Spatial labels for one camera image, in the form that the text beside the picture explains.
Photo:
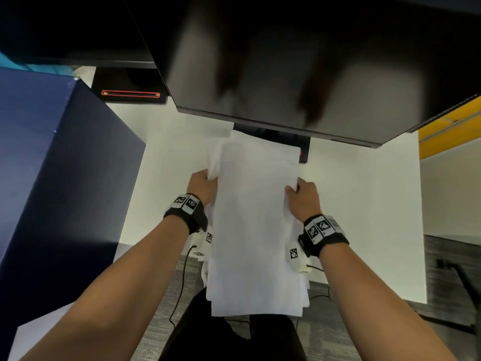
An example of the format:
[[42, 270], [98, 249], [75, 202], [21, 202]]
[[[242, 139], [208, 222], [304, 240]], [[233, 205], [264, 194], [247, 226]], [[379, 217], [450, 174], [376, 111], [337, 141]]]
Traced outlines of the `stack of white paper sheets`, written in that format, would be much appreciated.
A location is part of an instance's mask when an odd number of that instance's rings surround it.
[[306, 276], [292, 271], [286, 246], [303, 225], [285, 195], [297, 184], [300, 148], [238, 131], [206, 145], [208, 170], [218, 176], [206, 286], [212, 316], [302, 316]]

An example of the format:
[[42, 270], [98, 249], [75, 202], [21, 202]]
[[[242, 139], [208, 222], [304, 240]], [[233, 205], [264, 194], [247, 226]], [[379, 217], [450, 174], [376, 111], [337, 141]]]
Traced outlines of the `black monitor base red stripe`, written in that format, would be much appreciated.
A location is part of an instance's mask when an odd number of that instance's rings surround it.
[[156, 69], [97, 67], [91, 90], [105, 103], [164, 105], [170, 96]]

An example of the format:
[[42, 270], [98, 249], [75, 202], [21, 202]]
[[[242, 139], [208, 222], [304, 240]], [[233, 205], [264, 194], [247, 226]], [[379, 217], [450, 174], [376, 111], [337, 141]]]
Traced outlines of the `person's right forearm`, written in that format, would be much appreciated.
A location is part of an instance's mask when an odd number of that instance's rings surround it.
[[435, 331], [345, 243], [319, 255], [363, 361], [457, 361]]

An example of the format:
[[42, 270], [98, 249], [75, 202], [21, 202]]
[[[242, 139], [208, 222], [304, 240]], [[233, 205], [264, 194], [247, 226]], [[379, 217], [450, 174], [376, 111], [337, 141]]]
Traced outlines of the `person's right hand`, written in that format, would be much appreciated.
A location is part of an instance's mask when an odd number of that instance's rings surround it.
[[322, 214], [319, 195], [314, 182], [307, 182], [298, 177], [297, 188], [294, 189], [298, 191], [300, 205], [297, 212], [291, 213], [299, 222], [305, 223], [309, 218]]

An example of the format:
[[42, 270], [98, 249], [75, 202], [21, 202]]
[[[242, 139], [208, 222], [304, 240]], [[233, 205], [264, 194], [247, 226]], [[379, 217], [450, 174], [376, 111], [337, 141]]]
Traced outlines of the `dark blue box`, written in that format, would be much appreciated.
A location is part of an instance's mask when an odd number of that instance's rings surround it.
[[0, 361], [112, 264], [145, 146], [82, 80], [0, 68]]

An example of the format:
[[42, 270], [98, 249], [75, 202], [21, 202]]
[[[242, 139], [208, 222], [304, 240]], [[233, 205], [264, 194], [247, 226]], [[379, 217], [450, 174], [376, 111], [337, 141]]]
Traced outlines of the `black metal leg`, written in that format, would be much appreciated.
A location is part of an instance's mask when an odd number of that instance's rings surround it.
[[443, 269], [452, 269], [457, 273], [463, 287], [465, 288], [476, 310], [476, 323], [469, 326], [470, 330], [468, 331], [465, 326], [460, 326], [457, 329], [462, 332], [471, 333], [476, 335], [477, 337], [481, 337], [481, 291], [479, 291], [478, 288], [474, 285], [469, 275], [466, 273], [466, 271], [461, 265], [444, 259], [436, 259], [436, 267]]

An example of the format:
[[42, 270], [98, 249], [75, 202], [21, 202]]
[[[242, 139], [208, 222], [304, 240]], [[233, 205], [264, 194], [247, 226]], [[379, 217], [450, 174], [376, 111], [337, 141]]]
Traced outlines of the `person's black trousers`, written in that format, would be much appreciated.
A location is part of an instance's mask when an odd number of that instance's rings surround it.
[[245, 339], [225, 318], [213, 317], [203, 289], [191, 300], [158, 361], [307, 361], [288, 316], [251, 315], [249, 330]]

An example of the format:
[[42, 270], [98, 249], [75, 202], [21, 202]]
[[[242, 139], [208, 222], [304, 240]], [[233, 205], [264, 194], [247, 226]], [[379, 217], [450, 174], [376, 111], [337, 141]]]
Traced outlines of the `person's left forearm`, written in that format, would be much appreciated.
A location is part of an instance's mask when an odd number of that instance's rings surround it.
[[129, 361], [161, 303], [189, 236], [176, 216], [95, 279], [20, 361]]

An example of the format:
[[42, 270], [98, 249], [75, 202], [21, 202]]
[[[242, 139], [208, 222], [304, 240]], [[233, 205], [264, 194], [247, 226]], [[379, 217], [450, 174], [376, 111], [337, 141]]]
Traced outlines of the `person's left hand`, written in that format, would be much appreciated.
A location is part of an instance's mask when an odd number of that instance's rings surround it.
[[208, 169], [204, 169], [192, 173], [186, 192], [198, 197], [203, 206], [206, 207], [215, 199], [217, 185], [217, 178], [208, 179]]

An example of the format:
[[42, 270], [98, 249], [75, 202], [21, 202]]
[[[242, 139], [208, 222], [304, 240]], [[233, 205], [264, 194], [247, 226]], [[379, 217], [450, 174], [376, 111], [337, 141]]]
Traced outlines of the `black marker wristband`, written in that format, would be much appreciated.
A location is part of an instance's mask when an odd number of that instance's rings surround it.
[[198, 196], [191, 193], [179, 195], [168, 207], [164, 218], [176, 216], [181, 218], [189, 228], [189, 234], [207, 232], [208, 218], [205, 207]]
[[329, 244], [350, 245], [336, 220], [323, 214], [311, 216], [304, 222], [304, 229], [298, 236], [298, 242], [308, 258], [318, 257], [322, 249]]

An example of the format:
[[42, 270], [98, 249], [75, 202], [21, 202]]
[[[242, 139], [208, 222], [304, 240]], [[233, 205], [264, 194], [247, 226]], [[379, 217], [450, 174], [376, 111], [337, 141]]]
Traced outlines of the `large black monitor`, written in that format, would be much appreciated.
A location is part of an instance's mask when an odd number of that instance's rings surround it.
[[124, 0], [179, 112], [377, 148], [481, 96], [481, 0]]

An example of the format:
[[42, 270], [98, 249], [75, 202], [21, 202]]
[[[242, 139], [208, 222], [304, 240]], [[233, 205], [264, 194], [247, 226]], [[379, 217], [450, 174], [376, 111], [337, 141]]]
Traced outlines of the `yellow partition panel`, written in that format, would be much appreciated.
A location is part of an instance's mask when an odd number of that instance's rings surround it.
[[481, 96], [418, 130], [420, 160], [481, 138]]

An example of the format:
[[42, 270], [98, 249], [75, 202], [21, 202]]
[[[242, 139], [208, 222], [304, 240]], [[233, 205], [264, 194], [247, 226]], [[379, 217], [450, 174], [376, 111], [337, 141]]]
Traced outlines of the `teal object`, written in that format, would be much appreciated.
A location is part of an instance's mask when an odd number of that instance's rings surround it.
[[40, 72], [40, 73], [51, 73], [51, 70], [46, 66], [42, 65], [32, 65], [32, 64], [23, 64], [17, 63], [11, 60], [7, 55], [0, 51], [0, 67], [1, 68], [8, 68], [8, 69], [15, 69], [15, 70], [22, 70], [22, 71], [31, 71], [31, 72]]

